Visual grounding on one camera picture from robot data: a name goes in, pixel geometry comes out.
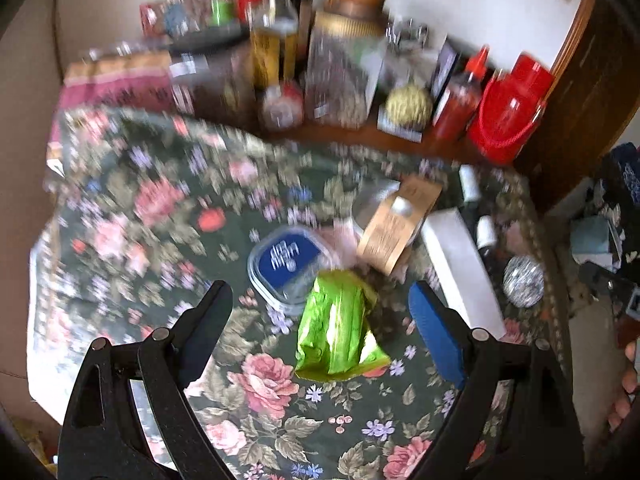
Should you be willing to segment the right hand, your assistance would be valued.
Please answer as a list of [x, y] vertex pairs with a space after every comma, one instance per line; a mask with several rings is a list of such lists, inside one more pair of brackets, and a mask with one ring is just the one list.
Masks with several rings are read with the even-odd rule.
[[620, 394], [612, 404], [612, 411], [608, 414], [608, 429], [611, 432], [616, 431], [629, 415], [631, 411], [631, 398], [639, 389], [638, 370], [636, 369], [637, 344], [638, 340], [631, 341], [626, 345], [624, 351], [628, 366], [620, 380], [622, 390], [620, 390]]

